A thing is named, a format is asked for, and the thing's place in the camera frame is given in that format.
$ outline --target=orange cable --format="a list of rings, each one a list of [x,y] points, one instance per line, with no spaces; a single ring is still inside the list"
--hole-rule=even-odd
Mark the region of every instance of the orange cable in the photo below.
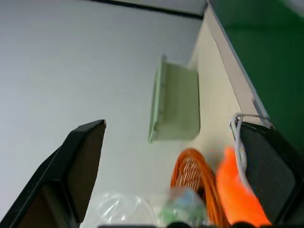
[[[215,183],[215,176],[204,157],[195,149],[184,150],[178,157],[170,187],[189,187],[198,192],[205,190],[207,214],[210,221],[220,228],[229,227]]]

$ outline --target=black object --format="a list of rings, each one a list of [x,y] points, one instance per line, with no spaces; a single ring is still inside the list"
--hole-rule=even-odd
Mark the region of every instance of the black object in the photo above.
[[[73,130],[36,170],[0,228],[77,228],[95,184],[105,121]]]
[[[116,6],[135,8],[135,9],[139,9],[139,10],[148,10],[148,11],[154,11],[154,12],[159,12],[159,13],[166,13],[166,14],[170,14],[170,15],[181,16],[181,17],[192,18],[192,19],[203,20],[203,18],[204,18],[204,13],[203,13],[204,9],[202,9],[202,14],[200,15],[200,14],[186,13],[186,12],[182,12],[182,11],[174,11],[171,9],[138,5],[135,3],[128,3],[128,2],[115,1],[115,0],[91,0],[91,1],[96,1],[96,2],[100,2],[100,3],[106,3],[106,4],[116,5]]]
[[[278,131],[243,122],[247,178],[273,224],[304,224],[304,160]]]

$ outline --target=white cable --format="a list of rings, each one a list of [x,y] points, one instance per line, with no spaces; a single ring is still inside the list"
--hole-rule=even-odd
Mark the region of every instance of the white cable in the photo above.
[[[241,132],[241,126],[243,123],[243,114],[236,114],[235,117],[233,118],[230,123],[236,124],[236,121],[238,120],[237,126],[236,126],[236,131],[235,131],[235,154],[236,154],[236,162],[237,162],[237,170],[239,177],[244,184],[244,186],[252,192],[252,189],[250,187],[250,184],[248,183],[247,177],[246,177],[246,169],[247,169],[247,157],[246,157],[246,152],[245,148],[240,140],[240,132]]]

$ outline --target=white wall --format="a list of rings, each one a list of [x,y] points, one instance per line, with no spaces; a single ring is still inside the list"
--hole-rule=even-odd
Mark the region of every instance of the white wall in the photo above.
[[[200,25],[89,1],[2,1],[0,219],[67,134],[97,119],[94,195],[168,186],[183,144],[147,143],[154,72],[162,54],[187,64]]]

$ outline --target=green object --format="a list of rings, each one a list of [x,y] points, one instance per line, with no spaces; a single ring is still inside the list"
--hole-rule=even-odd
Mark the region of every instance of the green object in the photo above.
[[[276,129],[304,152],[304,18],[283,0],[217,0],[214,11]]]
[[[190,140],[200,131],[198,73],[162,61],[156,72],[149,142]]]

